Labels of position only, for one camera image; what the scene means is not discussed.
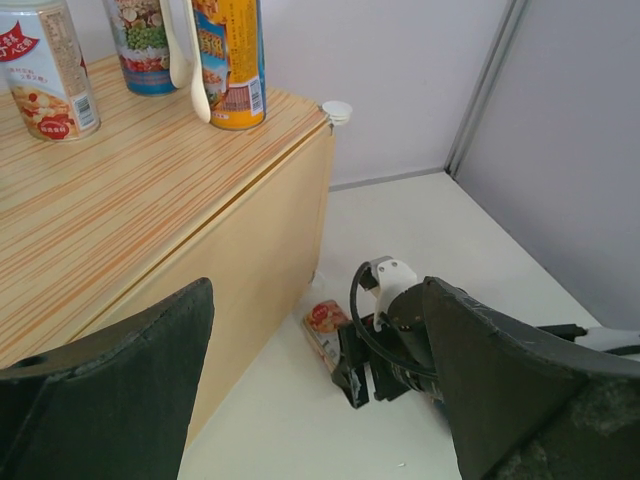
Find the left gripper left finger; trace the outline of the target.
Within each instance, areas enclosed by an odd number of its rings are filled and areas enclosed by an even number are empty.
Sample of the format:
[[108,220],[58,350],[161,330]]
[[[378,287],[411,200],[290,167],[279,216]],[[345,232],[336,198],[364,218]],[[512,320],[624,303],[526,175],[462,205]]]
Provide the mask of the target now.
[[212,332],[212,284],[1,371],[4,479],[174,479]]

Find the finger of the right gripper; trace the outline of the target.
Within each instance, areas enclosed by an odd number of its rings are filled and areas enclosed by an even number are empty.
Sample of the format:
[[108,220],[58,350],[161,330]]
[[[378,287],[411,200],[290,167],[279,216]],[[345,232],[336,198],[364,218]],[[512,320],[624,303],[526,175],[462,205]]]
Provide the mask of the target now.
[[369,349],[359,337],[353,323],[345,323],[339,327],[338,340],[339,361],[331,373],[331,379],[342,390],[349,404],[358,409],[369,402],[365,373]]

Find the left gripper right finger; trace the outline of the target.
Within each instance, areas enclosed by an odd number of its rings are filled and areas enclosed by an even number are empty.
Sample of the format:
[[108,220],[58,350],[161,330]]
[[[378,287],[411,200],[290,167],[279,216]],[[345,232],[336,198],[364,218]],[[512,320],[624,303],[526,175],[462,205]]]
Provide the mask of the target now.
[[423,309],[464,479],[636,479],[639,364],[493,310],[436,277]]

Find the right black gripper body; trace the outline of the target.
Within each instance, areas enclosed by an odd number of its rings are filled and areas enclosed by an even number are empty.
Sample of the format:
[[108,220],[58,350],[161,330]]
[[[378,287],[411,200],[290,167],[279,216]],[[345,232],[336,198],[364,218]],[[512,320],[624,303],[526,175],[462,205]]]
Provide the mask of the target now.
[[372,357],[376,400],[392,401],[415,390],[426,394],[435,404],[443,405],[431,345],[426,329],[421,283],[400,293],[383,314],[383,330],[374,335],[383,347],[409,367]]

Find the red white can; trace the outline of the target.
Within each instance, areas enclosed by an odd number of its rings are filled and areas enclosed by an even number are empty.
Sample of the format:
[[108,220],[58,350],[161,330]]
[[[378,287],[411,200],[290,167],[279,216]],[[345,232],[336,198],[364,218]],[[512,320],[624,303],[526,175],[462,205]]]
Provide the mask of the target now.
[[1,3],[1,72],[34,137],[75,141],[101,126],[66,2]]
[[335,370],[340,360],[339,328],[350,321],[335,300],[314,305],[302,319],[309,343],[330,372]]

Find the blue vegetable cylindrical can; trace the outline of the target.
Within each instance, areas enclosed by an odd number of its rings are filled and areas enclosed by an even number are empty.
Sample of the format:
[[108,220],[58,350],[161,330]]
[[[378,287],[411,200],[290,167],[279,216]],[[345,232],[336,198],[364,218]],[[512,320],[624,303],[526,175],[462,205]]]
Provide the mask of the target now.
[[246,130],[266,119],[261,3],[202,0],[184,3],[194,53],[191,100],[204,122]]

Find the orange yellow cylindrical can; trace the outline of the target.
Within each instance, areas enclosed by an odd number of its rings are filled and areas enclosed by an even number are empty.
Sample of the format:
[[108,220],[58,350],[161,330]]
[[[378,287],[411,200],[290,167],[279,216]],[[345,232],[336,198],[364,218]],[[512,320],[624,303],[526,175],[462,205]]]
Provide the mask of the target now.
[[108,0],[103,5],[131,92],[161,96],[188,85],[191,66],[178,43],[167,1]]

